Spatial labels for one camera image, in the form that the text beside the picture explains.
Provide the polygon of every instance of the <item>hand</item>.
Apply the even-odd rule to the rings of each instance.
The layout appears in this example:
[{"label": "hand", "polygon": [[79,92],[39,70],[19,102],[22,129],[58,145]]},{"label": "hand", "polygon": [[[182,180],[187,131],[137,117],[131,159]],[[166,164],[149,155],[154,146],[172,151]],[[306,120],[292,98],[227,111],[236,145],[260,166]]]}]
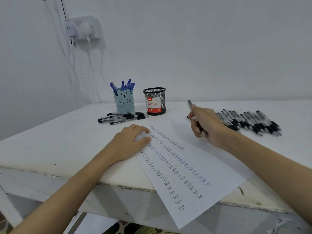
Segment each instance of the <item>hand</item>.
[{"label": "hand", "polygon": [[135,124],[123,128],[122,131],[117,133],[111,142],[109,142],[105,148],[98,153],[98,155],[109,157],[111,163],[110,165],[132,157],[152,139],[151,137],[145,137],[139,141],[135,141],[135,138],[142,131],[149,132],[149,129]]},{"label": "hand", "polygon": [[203,137],[196,123],[199,121],[200,125],[208,133],[206,139],[213,146],[221,148],[224,143],[224,134],[231,133],[230,129],[226,127],[220,118],[218,118],[214,110],[209,108],[199,108],[196,105],[192,105],[192,111],[189,113],[189,118],[193,118],[196,115],[196,119],[191,120],[191,129],[196,137]]}]

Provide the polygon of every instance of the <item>person's right arm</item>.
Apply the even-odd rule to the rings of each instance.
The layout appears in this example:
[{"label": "person's right arm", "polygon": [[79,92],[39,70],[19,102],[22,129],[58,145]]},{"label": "person's right arm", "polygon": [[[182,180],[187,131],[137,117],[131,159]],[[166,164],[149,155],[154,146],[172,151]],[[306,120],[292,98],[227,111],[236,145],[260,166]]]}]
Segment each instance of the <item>person's right arm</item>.
[{"label": "person's right arm", "polygon": [[[273,188],[300,216],[312,224],[312,169],[290,160],[224,126],[212,109],[192,106],[194,115],[208,132],[207,140],[232,154]],[[202,137],[191,121],[196,137]]]}]

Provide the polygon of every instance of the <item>red and white label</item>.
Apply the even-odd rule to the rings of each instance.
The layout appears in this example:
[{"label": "red and white label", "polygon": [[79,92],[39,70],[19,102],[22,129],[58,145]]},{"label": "red and white label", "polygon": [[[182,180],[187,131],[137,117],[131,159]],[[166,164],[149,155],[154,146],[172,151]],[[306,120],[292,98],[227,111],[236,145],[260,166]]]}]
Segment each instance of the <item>red and white label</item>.
[{"label": "red and white label", "polygon": [[156,98],[145,98],[146,111],[149,113],[160,113],[161,112],[161,103],[160,97]]}]

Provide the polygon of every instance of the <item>person's left arm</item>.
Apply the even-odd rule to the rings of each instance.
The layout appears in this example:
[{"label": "person's left arm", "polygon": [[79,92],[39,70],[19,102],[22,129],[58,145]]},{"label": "person's left arm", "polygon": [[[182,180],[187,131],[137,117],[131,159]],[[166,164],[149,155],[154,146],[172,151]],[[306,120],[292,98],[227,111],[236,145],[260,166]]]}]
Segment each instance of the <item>person's left arm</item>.
[{"label": "person's left arm", "polygon": [[150,137],[145,137],[135,142],[141,131],[149,132],[149,129],[131,125],[117,133],[104,149],[14,228],[11,234],[62,234],[103,173],[115,162],[135,155],[151,141]]}]

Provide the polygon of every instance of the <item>tabletop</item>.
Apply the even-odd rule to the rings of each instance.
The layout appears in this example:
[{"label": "tabletop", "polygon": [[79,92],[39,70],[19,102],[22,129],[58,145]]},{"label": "tabletop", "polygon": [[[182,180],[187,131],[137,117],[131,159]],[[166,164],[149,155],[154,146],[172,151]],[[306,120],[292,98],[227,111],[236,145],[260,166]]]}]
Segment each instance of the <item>tabletop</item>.
[{"label": "tabletop", "polygon": [[[294,101],[236,101],[194,102],[220,112],[228,110],[265,113],[283,129],[283,135],[263,137],[251,131],[242,131],[256,142],[312,168],[311,120],[312,100]],[[145,112],[145,104],[136,104],[137,112]],[[91,104],[46,122],[30,130],[0,141],[0,166],[72,177],[87,164],[114,137],[115,133],[132,122],[119,125],[99,124],[97,118],[116,110],[115,104]],[[141,121],[186,119],[186,102],[167,102],[166,113]],[[111,166],[100,179],[101,183],[155,191],[136,156]],[[294,212],[266,183],[254,176],[239,189],[225,196],[221,203]]]}]

